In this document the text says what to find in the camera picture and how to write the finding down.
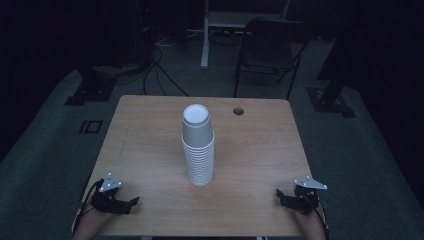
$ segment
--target white paper cup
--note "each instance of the white paper cup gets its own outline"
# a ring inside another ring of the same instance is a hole
[[[191,148],[203,148],[212,142],[212,124],[205,106],[193,104],[184,110],[182,135],[184,143]]]
[[[215,133],[206,107],[193,104],[184,110],[181,140],[190,182],[208,184],[214,168]]]

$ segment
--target table leg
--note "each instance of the table leg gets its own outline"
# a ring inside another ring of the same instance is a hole
[[[208,59],[209,59],[209,0],[205,0],[205,27],[203,34],[203,50],[202,50],[202,60],[200,62],[200,67],[202,69],[208,68]]]
[[[286,19],[287,18],[287,11],[289,10],[290,0],[286,0],[284,3],[283,12],[281,13],[281,18]]]

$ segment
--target wire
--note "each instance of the wire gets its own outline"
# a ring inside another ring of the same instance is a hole
[[[132,78],[132,79],[131,79],[131,80],[129,80],[129,81],[121,82],[121,83],[116,83],[115,85],[116,85],[116,86],[122,86],[122,85],[127,85],[127,84],[130,84],[130,83],[133,83],[133,82],[137,81],[138,79],[140,79],[141,77],[143,77],[143,76],[144,76],[144,74],[145,74],[145,72],[143,72],[143,73],[139,74],[138,76],[135,76],[134,78]]]
[[[82,217],[82,216],[84,216],[85,214],[87,214],[87,213],[91,212],[93,209],[94,209],[94,207],[92,207],[92,208],[91,208],[90,210],[88,210],[87,212],[83,213],[83,214],[81,215],[81,217]]]
[[[200,30],[194,30],[193,32],[194,32],[194,33],[193,33],[193,34],[191,34],[191,35],[189,35],[189,36],[187,36],[187,38],[195,37],[197,34],[199,34],[199,33],[201,33],[201,32],[204,32],[204,30],[203,30],[203,29],[200,29]]]
[[[328,230],[328,225],[325,223],[325,221],[323,220],[323,218],[321,217],[321,214],[319,214],[319,212],[318,212],[318,210],[314,207],[314,205],[309,201],[309,199],[305,196],[305,194],[304,194],[304,192],[303,192],[304,190],[302,189],[302,197],[306,200],[306,202],[309,204],[309,206],[314,210],[314,212],[317,214],[317,216],[318,216],[318,218],[319,218],[319,220],[321,221],[321,224],[322,224],[322,228],[323,228],[323,230],[324,230],[324,234],[325,234],[325,239],[327,239],[327,240],[329,240],[330,239],[330,233],[329,233],[329,230]]]
[[[169,81],[176,87],[176,88],[178,88],[178,90],[180,90],[185,96],[189,96],[189,94],[188,93],[186,93],[180,86],[178,86],[178,84],[177,83],[175,83],[175,81],[169,76],[169,74],[159,65],[159,62],[162,60],[162,57],[163,57],[163,52],[159,49],[159,48],[157,48],[156,46],[155,46],[155,48],[154,48],[156,51],[158,51],[159,52],[159,59],[158,60],[155,60],[153,57],[152,57],[152,62],[153,62],[153,64],[150,66],[150,68],[149,68],[149,70],[146,72],[146,74],[144,75],[144,77],[143,77],[143,88],[142,88],[142,90],[141,90],[141,95],[147,95],[147,90],[146,90],[146,80],[147,80],[147,77],[148,77],[148,75],[149,75],[149,73],[153,70],[153,68],[155,69],[155,71],[156,71],[156,81],[157,81],[157,83],[158,83],[158,85],[159,85],[159,88],[161,89],[161,91],[163,92],[163,94],[165,95],[165,96],[167,96],[167,94],[166,94],[166,92],[165,92],[165,90],[163,89],[163,87],[162,87],[162,85],[160,84],[160,82],[159,82],[159,76],[158,76],[158,73],[157,73],[157,69],[156,69],[156,67],[158,67],[161,71],[162,71],[162,73],[163,74],[165,74],[165,76],[169,79]]]
[[[165,38],[163,38],[162,40],[159,40],[157,43],[155,43],[155,46],[160,46],[160,47],[172,47],[172,46],[176,46],[177,44],[175,43],[175,44],[169,44],[169,45],[163,45],[163,44],[161,44],[162,42],[165,42],[165,41],[167,41],[167,40],[169,40],[170,39],[170,37],[165,37]]]
[[[216,44],[218,44],[218,45],[220,45],[220,46],[224,46],[224,47],[235,47],[235,46],[238,46],[238,45],[240,45],[240,40],[239,40],[239,38],[237,38],[236,36],[233,36],[233,35],[230,35],[230,34],[227,34],[227,33],[223,33],[223,32],[221,32],[221,33],[219,33],[219,34],[217,34],[216,35],[217,37],[227,37],[227,38],[229,38],[232,42],[231,43],[224,43],[224,42],[220,42],[220,41],[217,41],[217,40],[214,40],[214,39],[210,39],[209,38],[209,41],[211,42],[211,43],[216,43]]]
[[[163,93],[165,96],[168,96],[168,95],[166,95],[165,90],[163,89],[162,85],[160,84],[160,81],[159,81],[159,74],[158,74],[158,69],[157,69],[156,67],[155,67],[155,72],[156,72],[156,82],[158,83],[160,90],[162,90],[162,93]]]
[[[83,204],[82,204],[81,211],[80,211],[80,213],[77,215],[77,218],[75,219],[74,229],[73,229],[73,232],[72,232],[73,234],[75,234],[75,231],[76,231],[76,230],[77,230],[77,228],[78,228],[78,225],[79,225],[79,223],[80,223],[80,221],[81,221],[81,217],[82,217],[82,216],[84,216],[84,214],[86,214],[86,213],[88,213],[89,211],[91,211],[91,210],[92,210],[92,209],[90,209],[90,210],[88,210],[87,212],[82,213],[82,211],[83,211],[83,210],[84,210],[84,208],[85,208],[85,205],[87,205],[88,198],[91,196],[91,192],[93,191],[94,187],[96,187],[96,186],[98,186],[98,185],[100,184],[100,182],[101,182],[101,180],[99,180],[99,181],[95,182],[95,183],[93,184],[93,186],[91,186],[91,187],[90,187],[90,190],[88,190],[88,193],[87,193],[87,195],[85,196],[85,200],[84,200],[84,202],[83,202]]]
[[[161,56],[163,55],[162,51],[159,48],[155,47],[155,49],[161,53]],[[168,73],[159,65],[159,62],[156,62],[154,59],[153,59],[153,62],[155,63],[155,66],[159,67],[159,69],[166,75],[169,81],[171,81],[171,83],[174,84],[176,88],[178,88],[185,96],[187,97],[189,96],[188,93],[186,93],[180,86],[178,86],[178,84],[174,82],[174,80],[172,80],[172,78],[168,75]]]
[[[145,63],[142,63],[142,64],[140,64],[136,68],[124,70],[124,71],[118,72],[118,73],[107,73],[107,72],[103,72],[102,70],[99,70],[99,69],[94,69],[94,70],[101,77],[105,77],[105,78],[120,78],[120,77],[137,76],[137,75],[143,74],[145,72],[145,68],[147,68],[145,66]]]

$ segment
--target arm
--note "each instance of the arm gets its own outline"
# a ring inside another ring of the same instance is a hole
[[[93,238],[103,225],[114,216],[114,214],[99,212],[92,208],[91,204],[84,208],[86,214],[81,217],[81,221],[72,238],[73,240],[89,240]]]
[[[324,216],[321,204],[317,208],[317,211],[321,216]],[[307,215],[293,211],[293,217],[299,224],[307,240],[325,240],[325,233],[321,220],[315,211],[312,211]]]

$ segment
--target wooden table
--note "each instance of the wooden table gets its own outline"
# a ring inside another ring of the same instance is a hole
[[[214,175],[201,187],[188,180],[181,142],[194,103],[216,135]],[[108,236],[300,235],[275,189],[293,195],[293,180],[311,175],[287,101],[155,96],[121,98],[88,187],[109,172],[123,183],[116,198],[141,204],[113,218]]]

